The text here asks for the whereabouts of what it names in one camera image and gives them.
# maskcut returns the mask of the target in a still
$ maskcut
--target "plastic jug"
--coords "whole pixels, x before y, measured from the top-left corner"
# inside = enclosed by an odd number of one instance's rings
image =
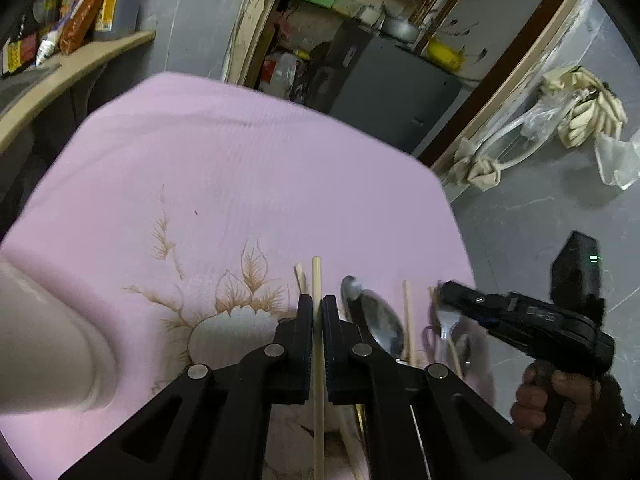
[[[95,20],[94,40],[117,40],[136,31],[140,0],[104,0]]]

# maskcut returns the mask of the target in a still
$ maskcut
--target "white cylinder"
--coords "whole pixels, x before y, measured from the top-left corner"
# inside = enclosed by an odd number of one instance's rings
[[[0,413],[98,408],[115,386],[104,337],[0,259]]]

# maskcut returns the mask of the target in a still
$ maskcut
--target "human hand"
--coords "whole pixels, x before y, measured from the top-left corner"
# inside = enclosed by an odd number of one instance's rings
[[[516,402],[511,407],[513,425],[526,436],[541,428],[545,421],[545,406],[548,401],[546,391],[536,386],[536,368],[529,365],[522,375],[523,384],[516,391]],[[593,398],[600,397],[600,383],[591,381],[580,374],[565,374],[556,370],[551,377],[553,389],[563,397],[575,403],[572,431],[577,431],[591,413],[592,388]]]

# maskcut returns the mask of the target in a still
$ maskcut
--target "silver pot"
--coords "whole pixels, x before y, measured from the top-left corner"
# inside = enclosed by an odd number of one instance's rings
[[[420,35],[420,28],[409,23],[408,20],[389,15],[385,16],[380,31],[403,43],[415,43]]]

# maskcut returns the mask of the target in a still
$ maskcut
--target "metal spoon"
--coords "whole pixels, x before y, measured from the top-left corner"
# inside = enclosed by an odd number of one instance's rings
[[[363,338],[372,336],[377,346],[399,360],[404,348],[404,329],[391,306],[372,290],[362,290],[354,276],[344,277],[340,294],[342,304],[349,309],[351,320],[360,328]]]

